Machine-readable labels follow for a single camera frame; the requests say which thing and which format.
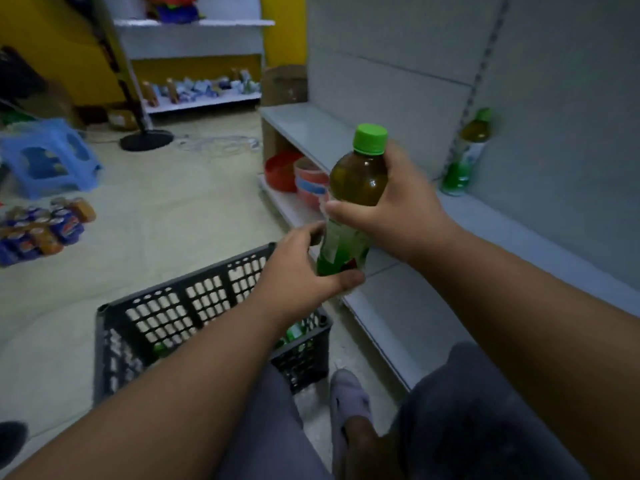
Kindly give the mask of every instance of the yellow wall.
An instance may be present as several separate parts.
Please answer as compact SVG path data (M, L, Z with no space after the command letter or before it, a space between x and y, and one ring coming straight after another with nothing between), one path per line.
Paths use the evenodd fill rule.
M46 79L58 79L76 105L122 100L88 24L63 0L1 0L0 45L11 45ZM306 60L305 0L262 0L262 17L276 21L264 30L269 66L303 64ZM231 75L247 68L259 76L260 58L194 57L135 61L139 80L162 82L167 77L192 79Z

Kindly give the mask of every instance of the black plastic crate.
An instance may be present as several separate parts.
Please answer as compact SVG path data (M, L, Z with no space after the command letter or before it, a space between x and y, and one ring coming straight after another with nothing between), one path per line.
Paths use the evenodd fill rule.
M93 405L114 395L225 311L244 301L276 244L133 293L98 308ZM331 319L322 308L301 321L306 333L270 360L296 393L327 377Z

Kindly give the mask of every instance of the floor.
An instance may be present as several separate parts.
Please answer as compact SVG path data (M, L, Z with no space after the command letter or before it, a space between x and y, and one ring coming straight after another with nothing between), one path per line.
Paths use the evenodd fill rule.
M83 196L98 219L59 255L0 270L0 420L29 425L27 445L0 477L91 409L98 306L277 241L286 232L256 183L260 147L246 138L214 138L260 140L258 113L204 109L158 116L156 125L177 139L148 153L125 153L116 144L119 134L92 128L100 133L88 140L104 170L100 187ZM17 197L12 181L0 201L28 202ZM331 369L356 373L383 433L404 389L347 309L338 303L327 307L335 322ZM329 466L326 391L320 383L299 393L296 403L305 432Z

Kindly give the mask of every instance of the person's right hand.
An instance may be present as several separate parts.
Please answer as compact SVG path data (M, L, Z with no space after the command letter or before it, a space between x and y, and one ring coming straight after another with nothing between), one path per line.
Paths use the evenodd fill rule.
M450 239L457 225L444 212L433 187L392 141L385 151L388 183L375 207L329 201L332 219L359 229L392 256L412 262Z

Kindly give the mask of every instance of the stool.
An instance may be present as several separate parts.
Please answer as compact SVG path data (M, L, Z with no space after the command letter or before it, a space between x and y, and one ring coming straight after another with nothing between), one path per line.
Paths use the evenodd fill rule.
M75 185L83 192L98 186L100 162L77 131L63 119L29 124L29 131L0 141L0 156L31 200L42 191Z

